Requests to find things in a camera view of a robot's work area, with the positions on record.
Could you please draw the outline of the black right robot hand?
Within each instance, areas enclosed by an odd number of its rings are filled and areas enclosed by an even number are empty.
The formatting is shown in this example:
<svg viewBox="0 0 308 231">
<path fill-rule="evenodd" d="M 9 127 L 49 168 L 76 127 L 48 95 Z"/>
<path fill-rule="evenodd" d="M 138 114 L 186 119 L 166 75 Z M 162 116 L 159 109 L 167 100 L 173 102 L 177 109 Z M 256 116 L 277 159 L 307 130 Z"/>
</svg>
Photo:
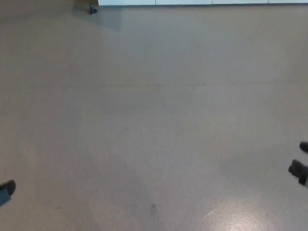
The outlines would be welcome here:
<svg viewBox="0 0 308 231">
<path fill-rule="evenodd" d="M 308 187 L 308 166 L 298 160 L 293 160 L 288 168 L 288 172 L 298 179 L 298 183 Z"/>
</svg>

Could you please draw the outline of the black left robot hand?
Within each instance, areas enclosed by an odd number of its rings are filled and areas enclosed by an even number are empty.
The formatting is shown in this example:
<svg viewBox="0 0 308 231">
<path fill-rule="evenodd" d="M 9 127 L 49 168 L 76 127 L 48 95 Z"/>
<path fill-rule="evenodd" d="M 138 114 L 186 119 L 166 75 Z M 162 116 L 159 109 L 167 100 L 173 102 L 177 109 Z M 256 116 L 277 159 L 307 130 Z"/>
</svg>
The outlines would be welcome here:
<svg viewBox="0 0 308 231">
<path fill-rule="evenodd" d="M 16 190 L 16 183 L 14 180 L 9 180 L 0 185 L 0 205 L 3 206 L 11 200 L 11 196 Z"/>
</svg>

